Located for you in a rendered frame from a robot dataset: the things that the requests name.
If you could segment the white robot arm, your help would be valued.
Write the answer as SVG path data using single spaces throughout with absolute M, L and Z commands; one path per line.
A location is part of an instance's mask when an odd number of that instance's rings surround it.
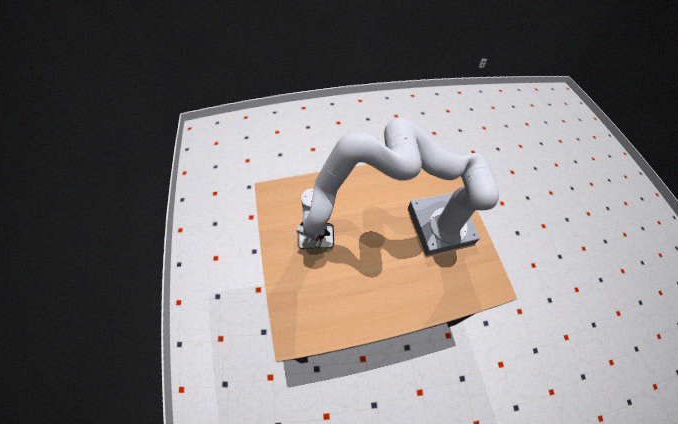
M 461 177 L 465 188 L 458 188 L 445 210 L 437 209 L 430 218 L 434 235 L 447 243 L 456 243 L 465 237 L 466 222 L 475 210 L 490 210 L 498 203 L 498 187 L 482 155 L 453 154 L 438 146 L 415 123 L 404 118 L 393 119 L 386 125 L 384 139 L 385 145 L 376 137 L 360 132 L 339 139 L 317 176 L 314 189 L 304 191 L 301 196 L 303 225 L 297 227 L 297 233 L 317 239 L 318 232 L 331 217 L 338 189 L 356 164 L 361 162 L 399 181 L 415 178 L 421 166 L 428 174 L 443 180 Z

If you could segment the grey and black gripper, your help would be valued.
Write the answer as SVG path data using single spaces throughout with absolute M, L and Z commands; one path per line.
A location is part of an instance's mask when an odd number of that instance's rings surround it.
M 319 239 L 322 237 L 320 240 L 324 239 L 324 236 L 330 236 L 330 234 L 331 233 L 327 230 L 327 224 L 324 226 L 324 228 L 320 232 L 318 232 L 318 235 L 320 235 Z

